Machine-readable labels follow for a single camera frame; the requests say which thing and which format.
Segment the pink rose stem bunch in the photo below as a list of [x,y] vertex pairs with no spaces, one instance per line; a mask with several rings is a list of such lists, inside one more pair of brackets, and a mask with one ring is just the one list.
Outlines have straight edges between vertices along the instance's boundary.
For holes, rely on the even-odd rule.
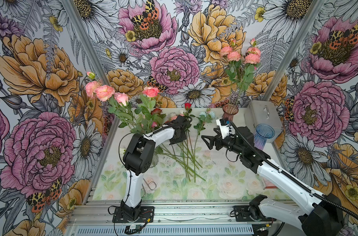
[[129,97],[125,93],[116,92],[112,86],[101,84],[93,72],[87,72],[86,76],[89,79],[85,85],[87,96],[102,102],[107,113],[120,120],[120,128],[131,127],[133,116],[130,114]]

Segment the blue purple glass vase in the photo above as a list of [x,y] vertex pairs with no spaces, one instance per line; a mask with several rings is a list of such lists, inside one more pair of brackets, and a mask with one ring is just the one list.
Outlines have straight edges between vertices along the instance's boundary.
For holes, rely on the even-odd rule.
[[275,130],[268,124],[259,124],[255,128],[254,145],[263,150],[268,139],[275,136]]

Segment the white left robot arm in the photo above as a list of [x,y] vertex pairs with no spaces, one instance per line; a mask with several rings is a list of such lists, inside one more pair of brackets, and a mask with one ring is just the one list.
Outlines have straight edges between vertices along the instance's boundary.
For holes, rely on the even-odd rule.
[[126,194],[121,203],[126,214],[133,217],[140,213],[142,180],[150,168],[155,148],[166,141],[174,145],[186,140],[186,129],[191,122],[191,117],[178,116],[151,133],[132,136],[123,156],[124,166],[129,171]]

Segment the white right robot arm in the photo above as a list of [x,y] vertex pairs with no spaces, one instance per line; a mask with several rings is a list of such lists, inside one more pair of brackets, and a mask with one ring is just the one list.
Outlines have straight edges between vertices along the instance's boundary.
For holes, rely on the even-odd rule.
[[252,172],[267,179],[284,192],[296,206],[283,204],[258,195],[244,213],[254,221],[271,218],[302,230],[307,236],[336,236],[343,228],[340,200],[306,185],[283,169],[268,154],[254,146],[253,134],[247,127],[224,119],[216,121],[215,136],[201,136],[209,149],[226,149],[237,154],[237,159]]

